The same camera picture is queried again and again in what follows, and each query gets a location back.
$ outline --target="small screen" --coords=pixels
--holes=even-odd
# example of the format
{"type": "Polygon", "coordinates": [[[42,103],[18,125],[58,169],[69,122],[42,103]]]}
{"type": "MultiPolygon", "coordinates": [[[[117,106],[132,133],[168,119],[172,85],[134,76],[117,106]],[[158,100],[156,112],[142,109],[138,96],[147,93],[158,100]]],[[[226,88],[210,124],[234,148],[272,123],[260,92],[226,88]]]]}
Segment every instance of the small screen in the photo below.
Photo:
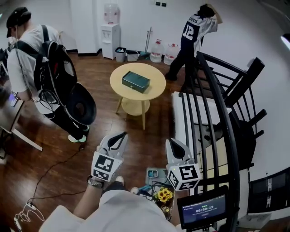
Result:
{"type": "Polygon", "coordinates": [[[184,223],[193,223],[226,212],[226,196],[182,207],[184,223]]]}

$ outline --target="man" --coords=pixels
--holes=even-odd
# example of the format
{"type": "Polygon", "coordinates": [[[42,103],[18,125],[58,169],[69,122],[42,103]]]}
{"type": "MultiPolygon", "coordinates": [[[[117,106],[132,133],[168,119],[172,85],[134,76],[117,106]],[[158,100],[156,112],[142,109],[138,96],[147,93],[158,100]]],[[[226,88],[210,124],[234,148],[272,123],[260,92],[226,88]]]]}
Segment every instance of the man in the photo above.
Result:
{"type": "Polygon", "coordinates": [[[167,80],[176,81],[177,73],[185,65],[185,76],[192,76],[196,52],[200,50],[203,37],[207,33],[216,32],[222,19],[210,4],[200,7],[197,14],[192,15],[186,22],[181,37],[181,49],[176,59],[171,63],[167,80]]]}
{"type": "Polygon", "coordinates": [[[102,189],[88,185],[73,214],[58,206],[43,223],[40,232],[176,232],[161,209],[135,187],[128,192],[118,176],[102,195],[102,189]]]}
{"type": "MultiPolygon", "coordinates": [[[[7,37],[12,36],[17,40],[22,40],[39,51],[44,42],[43,30],[41,25],[33,25],[30,19],[31,13],[27,8],[15,9],[7,19],[7,37]]],[[[60,44],[57,30],[50,26],[46,27],[49,40],[54,40],[60,44]]],[[[35,59],[33,57],[17,49],[16,46],[11,50],[7,60],[7,68],[12,92],[23,101],[32,100],[40,113],[69,133],[68,139],[71,142],[85,142],[87,139],[85,134],[89,130],[88,126],[73,121],[66,114],[63,106],[40,100],[34,84],[34,66],[35,59]]]]}

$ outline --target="white t-shirt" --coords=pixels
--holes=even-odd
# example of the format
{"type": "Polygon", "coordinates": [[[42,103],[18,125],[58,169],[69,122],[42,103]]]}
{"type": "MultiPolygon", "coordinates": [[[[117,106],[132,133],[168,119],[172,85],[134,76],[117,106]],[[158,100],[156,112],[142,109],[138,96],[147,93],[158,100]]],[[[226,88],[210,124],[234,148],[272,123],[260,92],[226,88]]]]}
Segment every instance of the white t-shirt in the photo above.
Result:
{"type": "MultiPolygon", "coordinates": [[[[49,40],[54,40],[60,44],[60,39],[56,29],[47,26],[49,40]]],[[[20,40],[26,42],[35,50],[39,51],[41,44],[44,42],[43,30],[41,25],[35,26],[29,31],[25,31],[21,36],[20,40]]],[[[39,101],[38,93],[34,85],[34,67],[35,67],[35,58],[29,56],[25,52],[18,49],[19,60],[22,66],[22,70],[26,79],[26,83],[29,86],[32,92],[32,100],[36,105],[38,111],[42,114],[50,114],[52,111],[55,111],[59,105],[49,104],[44,101],[39,101]]],[[[7,59],[7,68],[9,79],[12,86],[12,91],[15,93],[24,92],[27,90],[23,74],[21,72],[20,64],[16,54],[16,48],[14,48],[7,59]]]]}
{"type": "Polygon", "coordinates": [[[99,208],[83,220],[58,206],[40,232],[177,232],[161,209],[144,197],[111,190],[101,197],[99,208]]]}
{"type": "Polygon", "coordinates": [[[194,49],[200,51],[201,39],[207,33],[216,32],[218,30],[218,20],[216,18],[202,18],[196,14],[192,15],[183,30],[181,37],[181,49],[194,49]]]}

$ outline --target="round table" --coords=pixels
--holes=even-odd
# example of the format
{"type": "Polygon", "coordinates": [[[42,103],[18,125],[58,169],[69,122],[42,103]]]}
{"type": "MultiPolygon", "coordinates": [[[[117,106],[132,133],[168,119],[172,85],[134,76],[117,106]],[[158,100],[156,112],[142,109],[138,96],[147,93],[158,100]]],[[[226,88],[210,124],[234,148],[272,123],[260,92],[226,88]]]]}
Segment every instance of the round table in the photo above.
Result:
{"type": "Polygon", "coordinates": [[[160,96],[166,86],[164,75],[153,66],[144,63],[128,63],[115,69],[110,77],[110,85],[120,96],[116,114],[120,106],[130,115],[142,115],[143,129],[145,130],[145,113],[150,107],[149,100],[160,96]],[[134,72],[150,79],[150,85],[144,93],[140,93],[122,84],[122,78],[129,72],[134,72]]]}

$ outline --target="number 12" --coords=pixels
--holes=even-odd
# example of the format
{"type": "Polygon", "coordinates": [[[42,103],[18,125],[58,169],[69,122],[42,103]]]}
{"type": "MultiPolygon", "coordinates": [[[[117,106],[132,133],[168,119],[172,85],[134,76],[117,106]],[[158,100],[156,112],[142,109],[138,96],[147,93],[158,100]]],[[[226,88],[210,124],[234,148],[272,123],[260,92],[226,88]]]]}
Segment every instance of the number 12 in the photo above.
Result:
{"type": "Polygon", "coordinates": [[[185,32],[182,34],[185,38],[188,38],[189,40],[192,40],[193,39],[193,27],[192,26],[189,26],[187,24],[187,27],[186,27],[186,30],[185,32]]]}

